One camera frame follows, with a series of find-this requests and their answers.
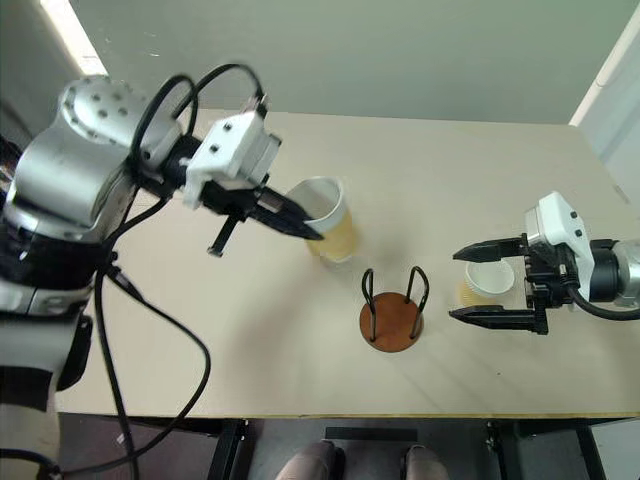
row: black cable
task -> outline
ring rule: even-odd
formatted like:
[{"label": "black cable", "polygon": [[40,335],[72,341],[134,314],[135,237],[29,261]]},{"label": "black cable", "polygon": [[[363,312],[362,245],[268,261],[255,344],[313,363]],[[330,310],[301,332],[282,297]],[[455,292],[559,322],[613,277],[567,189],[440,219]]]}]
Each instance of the black cable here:
[{"label": "black cable", "polygon": [[[119,228],[117,228],[103,243],[103,246],[106,251],[107,262],[111,261],[112,257],[112,249],[118,240],[118,238],[123,235],[126,231],[131,228],[139,225],[144,220],[148,219],[152,215],[162,209],[167,204],[167,199],[161,199],[151,208],[144,211],[142,214],[136,216],[132,220],[123,222]],[[127,213],[125,214],[125,219],[128,216],[131,206],[133,205],[133,201],[129,205],[127,209]],[[120,391],[120,384],[118,383],[118,377],[115,371],[115,365],[113,363],[113,357],[111,355],[111,347],[109,346],[109,339],[107,337],[107,330],[104,323],[104,309],[102,305],[102,288],[104,284],[104,276],[106,275],[106,266],[100,266],[98,271],[96,272],[96,280],[95,286],[93,290],[93,298],[94,298],[94,308],[96,314],[96,325],[98,327],[98,340],[100,341],[100,348],[102,350],[102,358],[104,359],[104,364],[107,369],[107,376],[109,377],[109,385],[111,386],[111,393],[113,395],[113,401],[116,407],[116,414],[118,417],[118,423],[120,424],[120,429],[122,430],[122,435],[124,439],[124,446],[127,455],[133,455],[135,452],[135,443],[133,441],[133,435],[131,434],[131,426],[129,424],[129,419],[127,417],[127,411],[124,406],[124,401],[122,400],[122,392]],[[138,479],[140,478],[140,467],[138,465],[138,460],[134,457],[130,464],[130,473],[131,478]]]},{"label": "black cable", "polygon": [[144,138],[145,133],[147,132],[147,128],[153,121],[153,117],[160,109],[160,105],[164,102],[165,98],[171,93],[171,91],[176,87],[176,85],[186,82],[189,85],[189,95],[186,97],[186,104],[191,103],[191,116],[189,118],[189,126],[187,128],[187,135],[193,134],[193,129],[196,126],[196,120],[198,117],[198,91],[196,89],[193,80],[190,77],[184,74],[174,75],[169,78],[158,90],[158,93],[154,95],[154,97],[147,105],[138,125],[136,126],[136,130],[133,134],[133,139],[131,140],[131,148],[129,151],[130,161],[133,163],[134,167],[137,168],[138,165],[142,163],[142,139]]},{"label": "black cable", "polygon": [[[152,215],[154,215],[157,212],[159,212],[167,204],[167,202],[168,202],[168,199],[166,199],[166,198],[160,199],[155,205],[153,205],[152,207],[148,208],[143,213],[139,214],[138,216],[134,217],[133,219],[123,223],[111,235],[109,235],[109,237],[104,242],[105,248],[109,252],[109,255],[112,256],[111,251],[112,251],[113,246],[115,245],[116,241],[118,240],[118,238],[120,236],[122,236],[128,230],[131,230],[132,228],[134,228],[136,225],[139,225],[143,221],[147,220]],[[191,411],[191,409],[193,408],[195,403],[198,401],[198,399],[202,395],[202,392],[204,391],[204,388],[207,385],[207,382],[209,380],[209,375],[210,375],[210,372],[211,372],[211,355],[209,354],[209,350],[207,349],[207,346],[193,332],[191,332],[187,327],[182,325],[180,322],[175,320],[170,315],[168,315],[165,312],[163,312],[162,310],[158,309],[155,305],[147,302],[143,298],[143,296],[140,294],[140,292],[135,288],[135,286],[133,284],[131,284],[123,275],[120,274],[120,270],[117,267],[114,267],[112,265],[107,265],[107,267],[104,267],[104,271],[99,272],[99,273],[102,273],[102,275],[101,275],[102,278],[100,278],[101,281],[99,283],[98,283],[98,278],[99,277],[96,278],[96,318],[99,315],[98,314],[98,308],[99,307],[100,307],[100,315],[103,314],[103,312],[102,312],[102,298],[101,298],[102,297],[102,279],[104,278],[104,275],[106,274],[126,294],[131,296],[134,300],[136,300],[140,304],[144,305],[149,310],[151,310],[152,312],[156,313],[157,315],[159,315],[163,319],[167,320],[173,326],[175,326],[180,331],[182,331],[184,334],[186,334],[191,340],[193,340],[198,345],[198,347],[202,350],[202,352],[204,354],[204,357],[205,357],[205,368],[204,368],[204,372],[203,372],[203,375],[202,375],[202,379],[200,380],[200,383],[198,384],[198,387],[196,388],[195,392],[193,393],[193,395],[191,396],[191,398],[189,399],[187,404],[184,406],[184,408],[169,423],[169,425],[167,425],[165,427],[164,430],[162,430],[158,435],[156,435],[144,447],[141,447],[140,449],[135,450],[132,453],[127,453],[127,455],[125,455],[124,457],[112,460],[110,462],[106,462],[106,463],[103,463],[103,464],[100,464],[100,465],[94,465],[94,466],[91,466],[91,467],[83,467],[83,468],[80,468],[80,469],[76,469],[76,470],[71,470],[71,471],[65,472],[65,475],[69,475],[69,476],[85,474],[85,473],[101,472],[101,471],[105,471],[105,470],[109,470],[109,469],[118,467],[118,466],[123,465],[125,463],[132,462],[133,460],[137,459],[141,455],[145,454],[151,448],[155,447],[167,435],[169,435],[169,433],[171,433],[173,431],[173,429],[178,425],[178,423],[180,423],[188,415],[188,413]],[[105,346],[103,348],[103,354],[106,357],[108,357],[109,359],[111,359],[110,363],[113,364],[112,358],[111,358],[111,351],[110,351],[108,342],[105,344]],[[111,376],[109,378],[110,382],[112,382],[114,385],[116,385],[116,388],[119,389],[118,380],[115,377],[115,371],[113,373],[114,373],[113,379],[111,378]]]},{"label": "black cable", "polygon": [[[254,96],[258,99],[264,97],[264,89],[262,88],[262,84],[260,83],[258,75],[249,65],[245,65],[244,63],[225,63],[224,65],[217,66],[209,73],[207,73],[204,77],[202,77],[202,79],[196,84],[196,93],[200,93],[213,80],[218,78],[223,73],[228,72],[229,70],[242,70],[247,73],[256,87]],[[180,114],[184,112],[184,109],[187,108],[188,104],[189,97],[185,97],[184,99],[182,99],[178,106],[173,110],[173,118],[178,118]]]},{"label": "black cable", "polygon": [[31,452],[29,450],[20,450],[18,448],[0,448],[0,458],[9,458],[12,460],[24,460],[26,462],[37,463],[45,468],[47,475],[55,477],[60,475],[60,467],[57,463],[40,453]]},{"label": "black cable", "polygon": [[150,449],[152,449],[153,447],[155,447],[158,443],[160,443],[162,440],[164,440],[164,438],[169,435],[173,429],[182,421],[184,420],[184,418],[187,416],[187,414],[191,411],[191,409],[193,408],[193,406],[195,405],[195,403],[198,401],[198,399],[200,398],[200,396],[202,395],[202,392],[204,391],[207,382],[209,380],[209,374],[211,373],[211,355],[209,353],[209,349],[207,348],[207,346],[202,342],[202,340],[200,340],[191,330],[189,330],[187,327],[185,327],[184,325],[182,325],[180,322],[178,322],[177,320],[175,320],[173,317],[171,317],[170,315],[166,314],[165,312],[163,312],[162,310],[160,310],[159,308],[157,308],[155,305],[147,302],[137,291],[137,289],[135,289],[135,287],[133,287],[135,289],[136,293],[132,293],[130,291],[130,287],[128,285],[128,280],[126,281],[126,283],[122,280],[118,278],[119,272],[114,274],[113,276],[109,276],[109,278],[122,290],[124,291],[127,295],[131,296],[131,298],[133,298],[134,300],[136,300],[138,303],[144,305],[145,307],[147,307],[149,310],[151,310],[152,312],[154,312],[155,314],[159,315],[160,317],[162,317],[163,319],[165,319],[166,321],[168,321],[171,325],[173,325],[174,327],[178,328],[180,331],[182,331],[185,335],[187,335],[191,340],[193,340],[198,347],[200,348],[200,350],[202,351],[204,357],[205,357],[205,368],[204,368],[204,372],[202,374],[202,379],[200,380],[200,383],[198,384],[198,388],[196,388],[195,392],[193,393],[193,395],[191,396],[191,398],[189,399],[189,401],[187,402],[187,404],[183,407],[183,409],[180,411],[180,413],[178,413],[178,415],[176,415],[176,417],[171,420],[171,422],[169,422],[169,425],[167,425],[164,430],[162,430],[158,435],[156,435],[149,443],[147,443],[144,447],[141,447],[140,449],[136,450],[132,455],[126,455],[124,457],[121,457],[119,459],[116,460],[112,460],[110,462],[105,462],[103,464],[100,465],[95,465],[92,467],[85,467],[85,468],[80,468],[77,470],[71,470],[68,472],[64,472],[65,476],[71,476],[71,475],[79,475],[79,474],[84,474],[84,473],[97,473],[97,472],[103,472],[105,470],[110,470],[112,468],[118,467],[124,463],[130,462],[132,459],[134,458],[138,458],[141,455],[145,454],[146,452],[148,452]]},{"label": "black cable", "polygon": [[[135,452],[135,444],[133,442],[133,435],[131,434],[131,426],[127,417],[127,411],[122,401],[122,393],[120,392],[120,385],[118,384],[118,378],[116,377],[116,370],[113,364],[113,358],[111,356],[111,348],[109,347],[109,340],[107,338],[107,330],[104,325],[104,310],[102,307],[102,285],[104,282],[105,272],[103,269],[99,269],[96,273],[96,282],[93,290],[94,308],[96,314],[96,325],[98,326],[98,339],[100,340],[100,348],[102,349],[102,358],[107,368],[107,375],[109,377],[109,385],[111,386],[111,393],[113,395],[113,401],[116,405],[116,413],[118,416],[118,423],[122,430],[124,438],[124,446],[127,455],[132,455]],[[131,478],[140,478],[140,467],[138,465],[138,459],[133,458],[129,463]]]},{"label": "black cable", "polygon": [[582,308],[585,312],[595,315],[596,317],[604,318],[606,320],[615,320],[619,322],[626,322],[628,320],[640,320],[640,308],[636,310],[606,310],[604,308],[596,307],[594,304],[589,303],[585,298],[580,295],[580,292],[575,287],[567,288],[567,292],[571,299]]},{"label": "black cable", "polygon": [[124,215],[122,216],[122,222],[120,222],[120,225],[123,225],[127,221],[127,218],[129,217],[129,212],[131,212],[131,209],[133,208],[133,204],[136,201],[136,197],[138,196],[139,191],[140,191],[140,187],[136,185],[133,191],[133,195],[131,196],[131,201],[129,202],[129,205],[127,205],[126,210],[124,211]]}]

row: white paper cup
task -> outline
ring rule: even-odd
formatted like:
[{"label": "white paper cup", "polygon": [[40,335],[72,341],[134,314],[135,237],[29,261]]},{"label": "white paper cup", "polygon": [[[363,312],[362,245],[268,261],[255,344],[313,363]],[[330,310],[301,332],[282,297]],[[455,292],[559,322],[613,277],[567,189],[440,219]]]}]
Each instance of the white paper cup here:
[{"label": "white paper cup", "polygon": [[356,235],[342,184],[331,177],[313,177],[287,193],[313,218],[305,222],[324,240],[307,240],[312,253],[332,262],[348,260],[356,248]]},{"label": "white paper cup", "polygon": [[460,299],[465,306],[495,304],[495,298],[507,293],[515,282],[513,268],[504,260],[467,263]]}]

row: wooden base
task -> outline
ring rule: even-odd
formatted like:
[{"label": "wooden base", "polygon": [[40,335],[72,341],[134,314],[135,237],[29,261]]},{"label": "wooden base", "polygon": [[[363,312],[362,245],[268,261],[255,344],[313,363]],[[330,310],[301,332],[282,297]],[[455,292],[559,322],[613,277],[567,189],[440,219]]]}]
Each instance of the wooden base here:
[{"label": "wooden base", "polygon": [[376,308],[376,339],[371,341],[371,310],[364,304],[360,311],[360,331],[372,347],[383,352],[400,352],[416,343],[422,332],[423,319],[418,319],[416,336],[411,338],[411,329],[418,313],[413,302],[404,303],[401,293],[385,292],[373,297]]}]

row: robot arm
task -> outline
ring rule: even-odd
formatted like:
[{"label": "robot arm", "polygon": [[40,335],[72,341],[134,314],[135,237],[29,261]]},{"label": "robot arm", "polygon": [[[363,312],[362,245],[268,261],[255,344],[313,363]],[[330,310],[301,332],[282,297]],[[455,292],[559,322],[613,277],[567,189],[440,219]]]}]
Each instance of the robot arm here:
[{"label": "robot arm", "polygon": [[[53,397],[84,371],[92,321],[83,311],[113,246],[106,240],[139,188],[163,198],[183,188],[189,208],[227,215],[209,249],[217,256],[247,218],[288,235],[322,238],[306,225],[302,208],[266,186],[281,142],[264,129],[262,97],[217,122],[202,141],[160,109],[134,158],[131,145],[147,103],[108,77],[75,81],[62,92],[53,124],[20,159],[0,222],[3,455],[17,449],[57,457]],[[36,471],[26,462],[0,461],[2,478]]]},{"label": "robot arm", "polygon": [[449,312],[465,323],[491,329],[530,330],[547,334],[547,308],[576,303],[609,320],[640,319],[640,309],[604,310],[590,302],[640,307],[640,240],[589,242],[584,222],[557,192],[544,197],[525,215],[520,237],[489,240],[463,248],[456,260],[494,262],[523,256],[528,309],[473,306]]}]

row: cup rim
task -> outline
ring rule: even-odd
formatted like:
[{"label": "cup rim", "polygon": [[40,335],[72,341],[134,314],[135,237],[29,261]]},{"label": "cup rim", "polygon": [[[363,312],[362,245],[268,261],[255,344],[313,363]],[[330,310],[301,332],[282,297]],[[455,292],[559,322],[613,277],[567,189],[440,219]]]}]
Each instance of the cup rim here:
[{"label": "cup rim", "polygon": [[504,293],[507,293],[509,290],[511,290],[513,288],[513,285],[515,283],[515,272],[513,271],[513,267],[506,262],[504,259],[501,259],[495,263],[500,263],[502,265],[506,265],[508,268],[505,270],[505,272],[507,273],[508,277],[509,277],[509,281],[508,286],[502,290],[496,290],[496,291],[490,291],[487,290],[485,287],[482,287],[481,285],[478,285],[478,283],[476,281],[473,280],[473,278],[471,277],[471,275],[469,274],[469,268],[473,265],[472,262],[467,262],[467,265],[465,267],[465,280],[467,281],[467,284],[469,285],[469,287],[471,288],[471,290],[473,290],[475,293],[479,294],[479,295],[484,295],[484,296],[498,296],[498,295],[502,295]]},{"label": "cup rim", "polygon": [[304,223],[306,223],[307,225],[309,225],[311,227],[313,225],[315,225],[315,224],[318,224],[320,222],[325,221],[327,218],[331,217],[338,210],[338,208],[340,208],[340,204],[343,202],[343,199],[344,199],[344,188],[342,188],[342,182],[336,177],[328,177],[328,176],[323,176],[323,175],[317,175],[315,177],[309,177],[309,178],[304,179],[303,181],[298,183],[295,187],[293,187],[291,190],[289,190],[287,192],[287,196],[288,196],[296,188],[303,187],[305,184],[308,184],[308,183],[317,182],[318,180],[324,180],[324,181],[332,182],[336,187],[338,187],[338,199],[336,200],[336,204],[333,206],[333,208],[326,215],[324,215],[324,216],[322,216],[320,218],[314,218],[314,219],[311,219],[311,220],[305,220]]}]

